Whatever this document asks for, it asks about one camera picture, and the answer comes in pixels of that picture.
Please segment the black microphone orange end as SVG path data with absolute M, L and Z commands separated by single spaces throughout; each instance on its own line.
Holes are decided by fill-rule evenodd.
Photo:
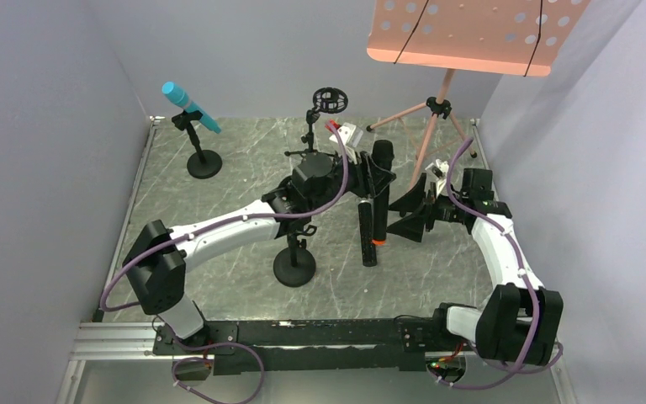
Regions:
M 382 246 L 387 237 L 389 185 L 391 168 L 394 160 L 394 146 L 391 141 L 378 140 L 373 144 L 372 160 L 375 165 L 373 181 L 375 192 L 373 198 L 373 245 Z

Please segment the black round-base mic stand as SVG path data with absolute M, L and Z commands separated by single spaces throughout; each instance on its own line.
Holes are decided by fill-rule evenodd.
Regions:
M 273 261 L 273 273 L 279 283 L 290 288 L 298 288 L 309 283 L 315 276 L 316 262 L 307 249 L 307 241 L 299 237 L 313 236 L 317 226 L 307 225 L 303 230 L 295 230 L 286 236 L 288 246 L 279 252 Z
M 193 121 L 202 117 L 203 114 L 199 111 L 183 111 L 171 118 L 172 123 L 178 130 L 184 130 L 188 134 L 190 143 L 195 149 L 195 153 L 187 161 L 187 170 L 192 177 L 197 179 L 212 178 L 223 167 L 222 159 L 217 152 L 204 150 L 201 147 Z

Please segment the blue microphone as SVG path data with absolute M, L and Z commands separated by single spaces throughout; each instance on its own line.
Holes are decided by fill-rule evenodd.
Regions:
M 161 86 L 162 94 L 167 98 L 167 100 L 186 111 L 187 113 L 199 113 L 201 117 L 199 122 L 209 131 L 212 131 L 216 134 L 221 132 L 221 128 L 218 123 L 209 116 L 203 109 L 201 109 L 184 91 L 183 88 L 178 86 L 175 82 L 165 82 Z

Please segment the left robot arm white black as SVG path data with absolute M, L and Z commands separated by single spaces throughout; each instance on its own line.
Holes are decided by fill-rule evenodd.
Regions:
M 288 247 L 276 259 L 275 276 L 288 287 L 306 284 L 315 274 L 315 260 L 298 238 L 314 232 L 311 217 L 347 192 L 379 197 L 395 179 L 393 160 L 387 141 L 350 157 L 312 152 L 275 189 L 239 210 L 190 225 L 148 223 L 123 261 L 138 304 L 177 337 L 190 338 L 204 330 L 205 320 L 185 295 L 186 273 L 230 250 L 280 237 Z

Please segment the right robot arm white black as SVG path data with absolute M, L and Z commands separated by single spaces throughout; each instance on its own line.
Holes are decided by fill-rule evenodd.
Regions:
M 413 242 L 438 221 L 458 223 L 479 246 L 494 289 L 484 308 L 442 303 L 432 321 L 438 333 L 455 342 L 466 340 L 484 359 L 511 362 L 520 353 L 524 364 L 544 366 L 551 360 L 564 302 L 530 269 L 513 232 L 506 203 L 495 199 L 493 173 L 466 168 L 462 186 L 451 196 L 427 191 L 422 174 L 412 190 L 391 203 L 401 219 L 387 232 Z

